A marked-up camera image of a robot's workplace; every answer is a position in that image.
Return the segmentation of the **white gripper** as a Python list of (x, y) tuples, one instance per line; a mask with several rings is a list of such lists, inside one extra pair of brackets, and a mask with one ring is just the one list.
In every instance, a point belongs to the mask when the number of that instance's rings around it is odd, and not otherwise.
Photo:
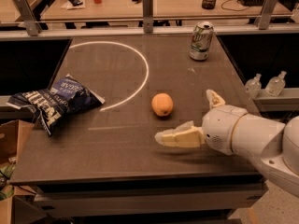
[(224, 99), (213, 90), (206, 91), (206, 98), (211, 110), (203, 116), (202, 128), (196, 127), (192, 120), (187, 121), (175, 129), (156, 133), (156, 142), (165, 147), (181, 148), (196, 148), (206, 143), (214, 150), (233, 155), (231, 148), (233, 130), (248, 111), (226, 105)]

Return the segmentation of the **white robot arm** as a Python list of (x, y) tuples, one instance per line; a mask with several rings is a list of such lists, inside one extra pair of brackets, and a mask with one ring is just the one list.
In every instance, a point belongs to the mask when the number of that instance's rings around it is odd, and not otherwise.
[(298, 197), (299, 118), (282, 123), (227, 105), (213, 90), (208, 90), (206, 97), (210, 110), (200, 127), (185, 122), (175, 129), (156, 133), (156, 142), (182, 148), (206, 144), (228, 156), (237, 155), (270, 182)]

